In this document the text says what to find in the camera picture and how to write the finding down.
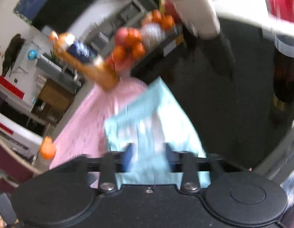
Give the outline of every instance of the green plant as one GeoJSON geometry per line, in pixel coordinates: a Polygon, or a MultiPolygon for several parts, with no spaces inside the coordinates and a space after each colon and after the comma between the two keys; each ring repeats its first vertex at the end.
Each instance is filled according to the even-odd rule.
{"type": "Polygon", "coordinates": [[[59,64],[59,58],[54,53],[54,47],[53,47],[53,50],[50,51],[50,53],[51,53],[50,61],[52,61],[55,64],[59,64]]]}

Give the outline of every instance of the blue globe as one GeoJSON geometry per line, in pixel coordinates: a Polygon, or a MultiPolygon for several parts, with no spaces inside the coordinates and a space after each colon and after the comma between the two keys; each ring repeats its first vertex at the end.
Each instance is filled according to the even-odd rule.
{"type": "Polygon", "coordinates": [[[35,50],[30,50],[28,52],[28,59],[29,60],[34,60],[37,58],[37,52],[35,50]]]}

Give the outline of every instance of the teal towel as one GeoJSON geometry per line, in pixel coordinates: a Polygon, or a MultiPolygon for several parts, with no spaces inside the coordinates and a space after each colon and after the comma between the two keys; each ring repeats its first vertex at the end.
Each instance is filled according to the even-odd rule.
{"type": "MultiPolygon", "coordinates": [[[[183,173],[171,173],[164,142],[174,151],[190,151],[205,158],[201,141],[189,118],[161,78],[105,121],[107,151],[124,151],[134,143],[134,156],[127,173],[117,173],[117,184],[177,184],[183,173]]],[[[209,172],[199,172],[201,187],[210,184],[209,172]]]]}

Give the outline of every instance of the pink cloth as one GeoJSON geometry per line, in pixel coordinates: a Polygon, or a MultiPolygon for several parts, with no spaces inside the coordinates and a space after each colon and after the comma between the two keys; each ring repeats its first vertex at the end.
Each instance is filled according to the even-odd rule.
{"type": "Polygon", "coordinates": [[[106,151],[104,121],[118,114],[145,89],[146,84],[135,78],[122,79],[111,92],[95,85],[55,140],[57,152],[50,168],[81,154],[101,157],[106,151]]]}

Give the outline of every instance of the black circular disc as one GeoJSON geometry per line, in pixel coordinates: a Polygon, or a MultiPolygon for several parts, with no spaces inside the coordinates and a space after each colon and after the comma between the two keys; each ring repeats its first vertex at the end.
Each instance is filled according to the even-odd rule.
{"type": "Polygon", "coordinates": [[[23,190],[13,196],[13,208],[19,219],[36,227],[59,227],[59,224],[82,215],[95,200],[93,189],[83,184],[48,182],[35,189],[23,190]]]}
{"type": "Polygon", "coordinates": [[[287,205],[284,190],[256,173],[225,173],[206,190],[208,207],[233,225],[260,226],[278,219],[287,205]]]}

